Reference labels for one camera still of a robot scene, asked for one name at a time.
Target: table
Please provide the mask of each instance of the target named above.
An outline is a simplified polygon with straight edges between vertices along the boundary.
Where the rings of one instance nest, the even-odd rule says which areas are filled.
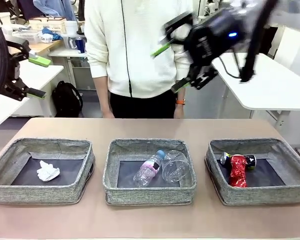
[[[66,59],[65,69],[66,69],[66,72],[68,74],[69,81],[72,85],[77,87],[71,58],[86,58],[87,54],[86,53],[80,53],[76,49],[66,49],[65,47],[59,47],[55,50],[52,50],[49,53],[49,57],[59,57],[59,58],[65,58]]]
[[[17,138],[92,141],[95,171],[82,200],[66,206],[0,205],[0,238],[295,238],[300,204],[224,206],[204,164],[208,142],[229,138],[280,138],[258,119],[32,118]],[[186,206],[109,206],[102,175],[115,138],[181,139],[189,147],[197,177],[194,203]]]
[[[28,87],[41,90],[58,73],[60,73],[63,68],[63,66],[57,65],[43,67],[30,63],[28,60],[24,60],[20,62],[20,78]],[[22,101],[17,101],[7,96],[0,95],[0,124],[31,98],[25,97]],[[48,117],[48,101],[40,100],[39,102],[45,117]]]
[[[52,50],[53,48],[57,48],[61,44],[63,44],[63,40],[53,41],[52,43],[40,42],[40,43],[37,43],[37,44],[30,44],[29,47],[34,52],[36,52],[39,56],[46,56],[50,50]],[[10,49],[11,49],[11,54],[15,54],[15,53],[20,52],[16,48],[10,48]]]
[[[239,65],[245,62],[246,53],[238,53]],[[227,71],[239,75],[232,53],[224,53],[221,58]],[[272,60],[264,54],[259,54],[254,66],[255,75],[248,83],[240,83],[239,79],[229,76],[221,61],[216,58],[212,62],[226,84],[219,109],[222,116],[229,90],[240,104],[251,110],[250,118],[255,110],[264,110],[275,119],[275,127],[279,130],[290,114],[290,111],[300,111],[300,76]]]

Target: white zip-up jacket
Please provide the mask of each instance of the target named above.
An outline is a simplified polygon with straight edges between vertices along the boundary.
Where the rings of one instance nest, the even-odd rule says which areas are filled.
[[[108,76],[113,94],[130,97],[130,79],[134,98],[156,97],[188,74],[190,63],[182,46],[174,45],[154,59],[151,54],[164,35],[163,25],[184,12],[192,12],[192,0],[122,3],[85,0],[84,34],[92,77]],[[183,26],[176,34],[184,37],[188,31]]]

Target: blue bottle cap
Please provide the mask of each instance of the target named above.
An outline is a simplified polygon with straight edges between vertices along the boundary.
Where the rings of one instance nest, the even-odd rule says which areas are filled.
[[[164,158],[164,157],[166,156],[165,152],[162,151],[162,150],[157,151],[156,154],[157,154],[158,156],[160,156],[161,158]]]

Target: white desk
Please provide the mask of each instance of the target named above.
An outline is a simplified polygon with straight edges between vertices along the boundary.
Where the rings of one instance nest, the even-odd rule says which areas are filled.
[[[20,62],[20,78],[30,88],[41,90],[47,85],[58,73],[64,69],[63,66],[51,65],[43,67],[28,62]],[[9,118],[16,110],[24,105],[30,98],[25,97],[22,101],[0,95],[0,124]],[[47,102],[40,101],[44,113],[47,112]]]
[[[239,65],[245,63],[246,53],[238,53]],[[224,53],[221,58],[227,71],[235,76],[239,75],[232,53]],[[272,60],[264,54],[259,54],[254,65],[255,75],[248,83],[240,83],[239,79],[229,76],[220,60],[212,62],[219,75],[226,84],[219,117],[222,116],[229,90],[240,104],[251,110],[264,110],[275,119],[275,127],[279,129],[287,119],[290,111],[300,111],[300,76]]]
[[[86,58],[87,54],[80,53],[76,49],[66,49],[65,47],[59,47],[55,50],[52,50],[48,55],[49,57],[66,58],[65,69],[68,74],[69,81],[73,86],[77,87],[71,58]]]

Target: blue shirt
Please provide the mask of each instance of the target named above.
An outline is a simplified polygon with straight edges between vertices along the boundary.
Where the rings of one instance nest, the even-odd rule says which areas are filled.
[[[33,4],[45,15],[64,17],[68,21],[77,20],[70,0],[33,0]]]

